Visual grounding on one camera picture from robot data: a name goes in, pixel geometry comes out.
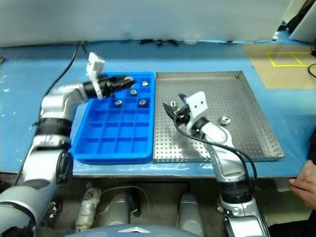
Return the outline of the person's bare hand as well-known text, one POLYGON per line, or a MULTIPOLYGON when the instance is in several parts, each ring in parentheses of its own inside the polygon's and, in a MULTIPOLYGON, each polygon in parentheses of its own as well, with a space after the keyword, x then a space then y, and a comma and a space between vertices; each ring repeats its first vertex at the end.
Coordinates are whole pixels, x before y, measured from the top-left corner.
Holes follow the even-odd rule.
POLYGON ((299 175, 289 180, 289 188, 308 207, 316 209, 316 165, 308 160, 299 175))

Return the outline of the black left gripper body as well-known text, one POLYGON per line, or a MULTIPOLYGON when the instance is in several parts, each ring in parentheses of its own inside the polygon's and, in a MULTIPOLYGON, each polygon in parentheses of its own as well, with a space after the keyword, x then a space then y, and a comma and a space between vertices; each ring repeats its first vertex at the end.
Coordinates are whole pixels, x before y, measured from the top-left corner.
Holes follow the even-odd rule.
POLYGON ((98 76, 98 85, 101 90, 102 97, 108 98, 113 94, 113 84, 117 81, 116 76, 108 75, 99 75, 98 76))

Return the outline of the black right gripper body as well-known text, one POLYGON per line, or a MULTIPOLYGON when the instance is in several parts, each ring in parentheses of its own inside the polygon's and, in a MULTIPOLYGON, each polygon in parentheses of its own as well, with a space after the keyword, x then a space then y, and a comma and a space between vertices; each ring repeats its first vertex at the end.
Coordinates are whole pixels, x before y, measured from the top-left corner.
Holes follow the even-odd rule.
POLYGON ((190 108, 185 105, 175 112, 176 124, 188 124, 190 121, 190 108))

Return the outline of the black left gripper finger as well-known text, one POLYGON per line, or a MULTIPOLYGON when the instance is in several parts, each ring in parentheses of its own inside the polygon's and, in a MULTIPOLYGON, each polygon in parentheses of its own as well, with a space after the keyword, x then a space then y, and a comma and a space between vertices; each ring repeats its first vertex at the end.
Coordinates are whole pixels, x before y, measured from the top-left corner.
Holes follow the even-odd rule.
POLYGON ((117 83, 114 85, 114 92, 123 91, 123 90, 129 89, 133 86, 134 86, 133 83, 120 83, 120 84, 117 83))
POLYGON ((134 78, 128 75, 116 75, 115 83, 120 84, 134 84, 134 78))

